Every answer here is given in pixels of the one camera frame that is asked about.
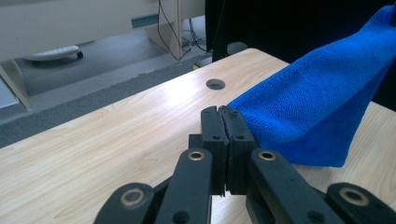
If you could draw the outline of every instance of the desk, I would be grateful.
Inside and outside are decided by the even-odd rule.
[[[247,49],[113,105],[0,149],[1,223],[91,223],[130,182],[169,177],[200,112],[232,99],[287,64]],[[226,83],[212,91],[205,83]],[[370,104],[343,168],[297,166],[314,187],[347,181],[396,209],[396,114]],[[243,196],[214,197],[212,223],[249,223]]]
[[[204,14],[204,1],[162,0],[181,40],[181,20]],[[3,0],[0,1],[0,76],[30,108],[15,58],[132,31],[131,19],[158,13],[158,0]],[[173,33],[165,39],[181,57]]]

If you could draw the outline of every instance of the blue towel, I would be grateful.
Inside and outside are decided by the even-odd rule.
[[[261,147],[291,163],[344,165],[396,56],[393,10],[382,7],[356,34],[314,49],[229,103],[244,115]]]

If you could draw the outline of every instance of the gray carpet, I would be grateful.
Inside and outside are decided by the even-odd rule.
[[[33,113],[28,117],[15,119],[0,125],[0,148],[21,141],[24,138],[44,132],[50,128],[78,118],[103,106],[161,84],[167,80],[192,71],[192,66],[207,56],[196,56],[177,62],[164,69],[128,79],[106,89],[82,96],[76,100]]]

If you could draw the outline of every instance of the light wood grain surface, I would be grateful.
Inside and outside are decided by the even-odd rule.
[[[110,194],[170,176],[200,112],[227,105],[287,64],[255,49],[212,63],[0,149],[0,223],[92,223]],[[226,88],[205,83],[222,79]],[[370,104],[343,168],[303,167],[325,190],[346,181],[396,209],[396,114]],[[250,223],[245,197],[214,197],[212,223]]]

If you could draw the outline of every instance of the screw hole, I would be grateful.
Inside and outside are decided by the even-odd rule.
[[[189,153],[188,157],[192,161],[201,161],[204,159],[205,154],[200,151],[193,151]]]
[[[356,189],[342,188],[340,189],[340,195],[345,201],[357,206],[366,206],[369,204],[369,199]]]
[[[276,155],[271,151],[261,151],[259,152],[259,157],[265,161],[274,161],[276,159]]]
[[[145,192],[142,189],[129,189],[120,198],[120,202],[125,206],[134,206],[145,199]]]

